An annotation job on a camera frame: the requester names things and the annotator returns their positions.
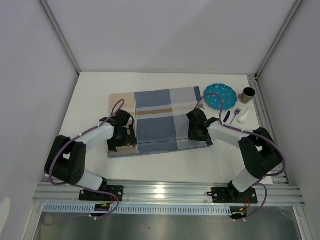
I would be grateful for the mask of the blue beige checked cloth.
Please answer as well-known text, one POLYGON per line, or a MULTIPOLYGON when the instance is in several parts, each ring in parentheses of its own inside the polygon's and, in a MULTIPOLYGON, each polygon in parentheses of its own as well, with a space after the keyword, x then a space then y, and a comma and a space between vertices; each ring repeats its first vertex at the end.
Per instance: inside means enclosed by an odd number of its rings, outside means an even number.
POLYGON ((155 91, 111 94, 109 107, 123 99, 122 110, 133 118, 136 146, 123 146, 109 151, 109 158, 154 155, 213 145, 211 140, 189 140, 189 119, 187 114, 195 107, 204 109, 198 103, 201 91, 198 86, 172 88, 155 91))

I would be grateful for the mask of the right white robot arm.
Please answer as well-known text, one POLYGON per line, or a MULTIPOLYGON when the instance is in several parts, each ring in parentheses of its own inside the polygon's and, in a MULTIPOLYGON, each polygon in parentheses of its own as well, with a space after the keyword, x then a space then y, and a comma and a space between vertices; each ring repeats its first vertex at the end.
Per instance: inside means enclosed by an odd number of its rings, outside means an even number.
POLYGON ((233 202, 240 202, 251 187, 275 167, 285 163, 284 154, 263 127, 253 131, 239 129, 224 124, 215 117, 208 119, 199 108, 187 113, 186 116, 189 120, 189 140, 200 142, 218 140, 240 150, 244 169, 227 186, 228 198, 233 202))

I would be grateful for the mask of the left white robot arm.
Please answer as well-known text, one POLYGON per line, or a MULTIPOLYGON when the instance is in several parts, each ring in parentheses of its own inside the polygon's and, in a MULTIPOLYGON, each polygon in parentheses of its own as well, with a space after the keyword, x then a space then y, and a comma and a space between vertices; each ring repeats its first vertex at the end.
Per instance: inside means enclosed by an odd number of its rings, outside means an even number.
POLYGON ((110 152, 116 152, 121 147, 136 146, 134 123, 132 115, 119 110, 75 137, 57 136, 44 167, 49 181, 53 185, 81 187, 90 190, 96 200, 105 199, 108 195, 107 180, 86 170, 87 153, 102 142, 107 143, 110 152))

